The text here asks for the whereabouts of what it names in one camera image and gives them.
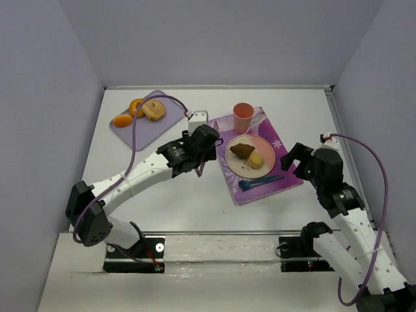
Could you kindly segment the dark brown croissant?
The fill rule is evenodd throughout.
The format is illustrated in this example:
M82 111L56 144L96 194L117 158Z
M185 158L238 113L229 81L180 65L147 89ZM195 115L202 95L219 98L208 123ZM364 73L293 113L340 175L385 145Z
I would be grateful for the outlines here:
M254 152L255 147L249 144L238 143L231 146L229 150L239 159L246 160Z

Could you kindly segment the small golden bread roll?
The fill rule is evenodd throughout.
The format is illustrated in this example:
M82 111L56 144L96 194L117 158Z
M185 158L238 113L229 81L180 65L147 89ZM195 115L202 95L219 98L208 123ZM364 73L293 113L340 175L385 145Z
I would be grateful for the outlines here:
M258 152L251 153L246 161L247 165L255 170L260 169L264 165L264 162L263 156Z

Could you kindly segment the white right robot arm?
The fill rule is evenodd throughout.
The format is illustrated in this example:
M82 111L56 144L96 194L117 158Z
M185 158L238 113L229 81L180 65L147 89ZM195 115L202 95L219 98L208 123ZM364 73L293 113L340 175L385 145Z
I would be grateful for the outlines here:
M414 311L415 286L393 264L356 189L343 181L343 160L334 149L302 146L296 175L309 181L321 206L348 242L344 248L323 222L303 228L304 239L357 293L341 303L358 311Z

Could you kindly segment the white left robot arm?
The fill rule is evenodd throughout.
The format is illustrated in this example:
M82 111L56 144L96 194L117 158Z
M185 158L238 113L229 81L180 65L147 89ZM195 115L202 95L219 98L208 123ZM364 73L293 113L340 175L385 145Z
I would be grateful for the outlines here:
M147 242L140 228L111 214L157 183L191 171L201 176L205 163L216 160L216 147L222 142L216 129L202 124L193 132L183 131L181 138L162 145L138 164L130 162L120 174L91 185L74 184L65 211L73 240L85 247L104 242L130 258L145 252Z

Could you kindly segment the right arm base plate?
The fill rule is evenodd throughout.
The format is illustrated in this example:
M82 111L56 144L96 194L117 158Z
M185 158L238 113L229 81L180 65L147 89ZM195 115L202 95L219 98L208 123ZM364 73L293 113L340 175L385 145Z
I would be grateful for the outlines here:
M330 264L311 248L303 245L300 236L279 237L275 253L281 260L281 271L291 272L333 272Z

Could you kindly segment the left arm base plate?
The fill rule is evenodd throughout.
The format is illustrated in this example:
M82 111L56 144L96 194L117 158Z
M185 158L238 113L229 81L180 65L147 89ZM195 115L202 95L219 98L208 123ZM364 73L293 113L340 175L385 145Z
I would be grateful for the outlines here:
M117 274L163 274L166 239L162 235L145 235L132 252L107 245L103 271Z

